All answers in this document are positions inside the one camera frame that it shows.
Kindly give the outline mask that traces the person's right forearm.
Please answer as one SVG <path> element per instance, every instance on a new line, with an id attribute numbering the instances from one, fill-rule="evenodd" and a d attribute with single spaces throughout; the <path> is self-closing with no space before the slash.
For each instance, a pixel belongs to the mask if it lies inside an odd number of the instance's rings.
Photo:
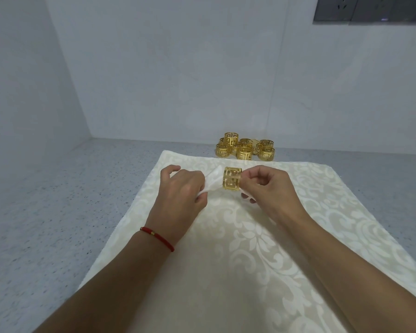
<path id="1" fill-rule="evenodd" d="M 357 333 L 416 333 L 416 297 L 312 218 L 276 218 Z"/>

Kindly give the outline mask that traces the dark grey wall socket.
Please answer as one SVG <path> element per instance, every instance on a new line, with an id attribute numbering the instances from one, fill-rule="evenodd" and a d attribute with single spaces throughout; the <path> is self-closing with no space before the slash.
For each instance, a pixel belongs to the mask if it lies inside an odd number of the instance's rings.
<path id="1" fill-rule="evenodd" d="M 416 24 L 416 0 L 358 0 L 351 22 Z"/>
<path id="2" fill-rule="evenodd" d="M 349 22 L 358 0 L 318 0 L 313 22 Z"/>

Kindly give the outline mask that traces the person's left hand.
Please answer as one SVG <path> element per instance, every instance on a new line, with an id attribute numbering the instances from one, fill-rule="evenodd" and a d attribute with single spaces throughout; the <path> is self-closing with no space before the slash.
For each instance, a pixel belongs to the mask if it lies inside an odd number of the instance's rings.
<path id="1" fill-rule="evenodd" d="M 175 247 L 201 212 L 194 210 L 201 182 L 195 171 L 186 169 L 172 173 L 168 181 L 160 181 L 145 227 Z"/>

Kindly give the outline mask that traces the person's left forearm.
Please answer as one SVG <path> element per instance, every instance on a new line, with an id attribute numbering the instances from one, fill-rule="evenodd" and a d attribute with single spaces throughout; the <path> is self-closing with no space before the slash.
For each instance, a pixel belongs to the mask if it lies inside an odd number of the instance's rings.
<path id="1" fill-rule="evenodd" d="M 34 333 L 124 333 L 173 251 L 161 236 L 136 232 L 107 266 Z"/>

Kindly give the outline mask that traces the white cloth napkin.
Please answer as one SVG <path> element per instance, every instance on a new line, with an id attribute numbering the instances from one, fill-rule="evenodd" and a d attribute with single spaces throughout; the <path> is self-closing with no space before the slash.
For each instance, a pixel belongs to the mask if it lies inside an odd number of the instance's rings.
<path id="1" fill-rule="evenodd" d="M 239 186 L 241 174 L 249 172 L 249 170 L 243 170 L 241 168 L 222 166 L 217 166 L 208 174 L 204 174 L 201 171 L 195 171 L 197 180 L 202 181 L 197 196 L 203 192 L 209 193 L 221 189 L 241 191 L 246 199 L 251 203 L 256 203 L 255 198 L 250 193 L 245 193 Z"/>

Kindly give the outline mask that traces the cream damask table cloth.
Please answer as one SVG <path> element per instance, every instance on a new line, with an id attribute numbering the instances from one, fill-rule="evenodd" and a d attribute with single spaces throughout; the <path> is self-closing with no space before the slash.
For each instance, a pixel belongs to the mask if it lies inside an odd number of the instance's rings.
<path id="1" fill-rule="evenodd" d="M 416 296 L 416 262 L 338 174 L 312 162 L 286 171 L 317 223 Z M 348 333 L 308 261 L 240 192 L 208 204 L 164 264 L 127 333 Z"/>

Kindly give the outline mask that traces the person's right hand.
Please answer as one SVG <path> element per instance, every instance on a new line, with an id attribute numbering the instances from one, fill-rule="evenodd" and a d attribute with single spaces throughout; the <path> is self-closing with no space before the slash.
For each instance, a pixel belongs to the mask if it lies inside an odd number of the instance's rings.
<path id="1" fill-rule="evenodd" d="M 295 224 L 310 220 L 310 216 L 301 204 L 294 185 L 286 171 L 268 166 L 255 166 L 250 173 L 259 173 L 264 177 L 264 186 L 258 191 L 245 191 L 256 200 L 256 204 L 276 224 L 290 229 Z"/>

